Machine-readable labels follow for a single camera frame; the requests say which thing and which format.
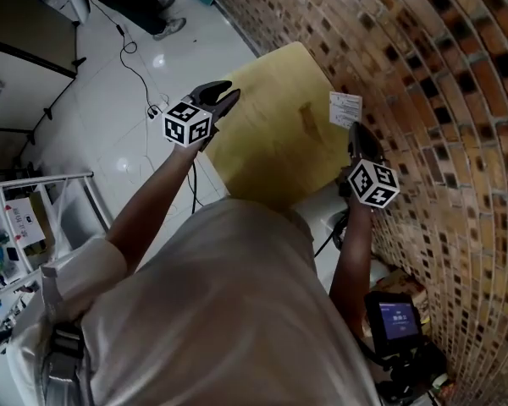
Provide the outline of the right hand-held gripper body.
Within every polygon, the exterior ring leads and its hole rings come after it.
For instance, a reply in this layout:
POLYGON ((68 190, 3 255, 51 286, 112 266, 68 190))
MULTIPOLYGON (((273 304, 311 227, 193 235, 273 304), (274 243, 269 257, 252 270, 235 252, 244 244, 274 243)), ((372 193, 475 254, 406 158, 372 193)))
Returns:
POLYGON ((378 139, 349 142, 348 153, 351 164, 340 173, 340 196, 348 200, 354 195, 363 205, 385 208, 399 194, 400 185, 378 139))

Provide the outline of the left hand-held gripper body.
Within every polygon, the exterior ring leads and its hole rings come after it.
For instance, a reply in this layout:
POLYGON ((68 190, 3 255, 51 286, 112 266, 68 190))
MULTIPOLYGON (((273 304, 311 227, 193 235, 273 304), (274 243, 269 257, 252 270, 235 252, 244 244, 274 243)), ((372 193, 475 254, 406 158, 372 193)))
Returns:
POLYGON ((223 106, 184 96, 163 114, 163 136, 177 146, 202 151, 218 132, 223 106))

